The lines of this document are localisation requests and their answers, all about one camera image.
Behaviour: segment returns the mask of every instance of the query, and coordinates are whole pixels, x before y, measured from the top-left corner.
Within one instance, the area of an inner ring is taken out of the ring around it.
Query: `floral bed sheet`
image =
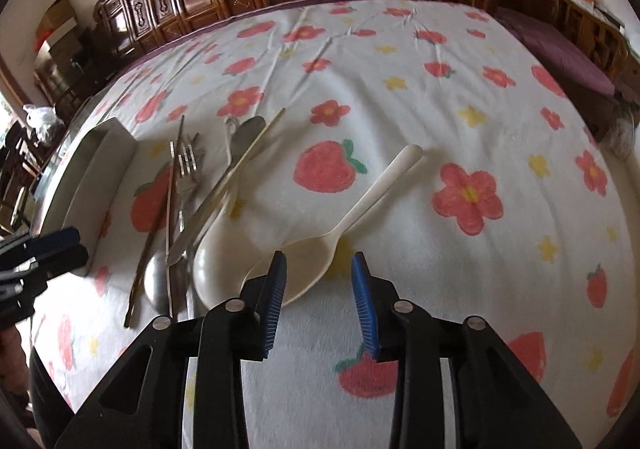
[[[258,257],[333,227],[403,146],[425,157],[283,310],[268,361],[243,366],[251,447],[388,444],[397,368],[363,349],[355,251],[434,317],[489,321],[594,447],[623,407],[636,332],[634,261],[610,174],[570,101],[508,31],[470,7],[407,0],[235,22],[111,87],[85,131],[117,118],[138,152],[90,275],[52,281],[36,303],[36,348],[71,406],[156,315],[142,297],[136,327],[122,327],[180,116],[206,149],[199,201],[224,168],[224,117],[269,120],[281,106],[233,213]],[[192,367],[186,447],[193,395]]]

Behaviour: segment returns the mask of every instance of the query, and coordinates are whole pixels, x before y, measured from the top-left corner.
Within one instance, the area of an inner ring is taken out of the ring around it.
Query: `utensil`
[[[237,194],[238,182],[226,193],[193,258],[193,286],[207,309],[238,296],[238,276],[260,259],[260,251],[231,217]]]
[[[184,119],[180,119],[180,126],[178,127],[178,138],[182,134],[182,125],[184,123]],[[136,275],[133,278],[133,283],[131,283],[131,290],[129,291],[129,305],[127,306],[127,313],[124,317],[124,328],[129,328],[131,324],[131,316],[133,315],[133,310],[136,304],[136,297],[138,295],[138,289],[140,285],[143,284],[146,273],[146,265],[151,259],[149,256],[149,252],[151,252],[151,247],[154,244],[154,239],[156,239],[156,234],[158,233],[158,229],[160,228],[160,222],[162,220],[162,214],[166,213],[168,210],[168,200],[170,198],[170,193],[172,191],[174,185],[174,175],[175,175],[175,162],[172,163],[171,170],[169,175],[169,184],[164,191],[164,196],[162,197],[162,202],[158,206],[158,210],[156,211],[156,216],[154,217],[154,221],[151,224],[151,228],[149,229],[148,234],[146,235],[146,241],[144,247],[142,247],[142,254],[140,254],[140,259],[138,260],[138,266],[136,267]],[[169,228],[170,217],[166,217],[166,227]],[[164,287],[167,288],[168,283],[167,279],[164,279]]]
[[[180,170],[178,171],[179,178],[175,184],[177,197],[179,199],[178,232],[182,232],[184,229],[184,207],[191,197],[194,189],[197,187],[199,180],[196,154],[193,151],[193,143],[197,138],[198,134],[196,134],[193,139],[190,139],[187,136],[187,140],[182,140],[182,154],[177,155],[178,164],[180,166]],[[184,253],[184,257],[185,266],[180,267],[180,269],[182,273],[181,275],[184,275],[184,279],[186,279],[190,273],[190,267],[188,266],[190,263],[190,257],[187,252]],[[155,249],[154,254],[146,264],[144,277],[145,294],[154,309],[162,315],[169,314],[169,294],[166,284],[165,260],[165,245],[158,245],[158,248]],[[184,288],[187,287],[188,282],[181,281],[180,283],[184,283]]]
[[[279,249],[287,257],[287,287],[283,302],[285,305],[302,296],[324,276],[334,259],[335,248],[340,237],[362,218],[391,189],[391,186],[422,158],[422,155],[420,146],[415,144],[406,146],[331,231],[322,236],[292,241]],[[266,274],[270,262],[270,255],[261,259],[246,275],[244,282],[252,277]],[[242,285],[236,286],[236,295],[241,287]]]
[[[180,117],[180,124],[178,126],[178,136],[174,141],[170,143],[171,149],[171,169],[169,171],[169,191],[166,197],[166,227],[164,229],[164,243],[165,243],[165,257],[169,254],[169,249],[174,242],[174,207],[175,207],[175,178],[178,169],[178,154],[176,151],[182,147],[182,128],[184,126],[184,115]],[[178,308],[175,292],[172,292],[174,286],[174,269],[167,265],[165,268],[166,279],[164,284],[166,285],[167,301],[169,302],[169,317],[177,318]]]
[[[209,192],[202,204],[200,204],[200,207],[196,209],[196,212],[194,212],[193,216],[188,221],[183,232],[176,238],[174,244],[172,245],[172,248],[169,251],[169,255],[167,256],[168,265],[175,265],[180,260],[180,258],[182,257],[182,253],[187,249],[187,247],[189,247],[189,245],[191,245],[197,239],[197,236],[200,234],[203,227],[207,224],[209,217],[218,208],[218,205],[220,204],[220,201],[222,200],[225,192],[238,177],[242,165],[247,161],[247,159],[251,158],[257,146],[260,144],[262,137],[264,137],[269,129],[271,129],[276,124],[276,122],[278,122],[283,113],[284,108],[281,108],[273,118],[273,120],[265,127],[263,127],[263,129],[256,136],[254,136],[254,140],[248,146],[245,146],[245,140],[248,139],[250,134],[242,130],[242,127],[248,121],[243,122],[238,127],[238,130],[232,137],[231,147],[231,154],[233,160],[236,162],[235,165],[232,168],[225,169],[225,173],[222,175],[213,189]]]
[[[145,246],[142,247],[142,254],[140,254],[140,259],[138,261],[138,266],[136,267],[136,275],[133,278],[133,283],[131,283],[131,290],[129,292],[129,306],[127,307],[127,313],[124,317],[124,328],[129,328],[131,324],[131,316],[133,314],[133,309],[136,304],[136,296],[138,295],[138,289],[140,288],[140,283],[143,281],[144,271],[146,267],[146,261],[151,251],[151,246],[153,245],[154,239],[156,238],[156,233],[160,227],[160,220],[162,220],[162,214],[166,212],[166,199],[169,194],[169,186],[167,186],[166,191],[164,191],[164,196],[162,197],[162,203],[158,206],[158,210],[156,211],[156,216],[154,217],[154,221],[151,224],[151,228],[149,229],[148,235],[146,235]]]

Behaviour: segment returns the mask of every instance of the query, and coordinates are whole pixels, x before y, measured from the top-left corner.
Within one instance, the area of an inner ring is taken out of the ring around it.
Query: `metal fork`
[[[193,144],[198,138],[196,134],[193,139],[186,136],[186,140],[180,141],[181,152],[178,153],[178,165],[180,171],[178,173],[178,179],[175,183],[175,190],[178,196],[178,232],[182,232],[184,229],[184,214],[185,209],[188,206],[191,196],[200,182],[200,171],[198,169],[198,157],[202,156],[204,152],[194,151]],[[175,146],[172,144],[171,154],[172,158],[176,155]],[[182,261],[179,264],[178,272],[180,273],[180,284],[184,289],[184,296],[187,307],[187,314],[189,319],[196,317],[195,311],[195,295],[193,287],[190,285],[192,263],[193,263],[193,251],[191,248],[184,251],[182,254]]]

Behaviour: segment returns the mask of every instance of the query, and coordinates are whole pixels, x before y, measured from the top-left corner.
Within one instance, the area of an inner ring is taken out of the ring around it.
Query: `pillow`
[[[613,97],[616,87],[607,74],[594,65],[558,29],[504,7],[498,7],[495,19],[540,62],[554,65],[566,77],[594,92]]]

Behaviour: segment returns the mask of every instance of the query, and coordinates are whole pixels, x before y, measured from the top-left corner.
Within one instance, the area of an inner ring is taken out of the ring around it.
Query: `spoon handle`
[[[405,146],[346,216],[340,220],[340,223],[334,227],[332,233],[342,236],[347,229],[360,220],[360,218],[364,216],[364,213],[371,209],[375,203],[391,189],[391,186],[395,184],[404,173],[409,171],[409,169],[422,158],[423,153],[422,148],[415,144]]]

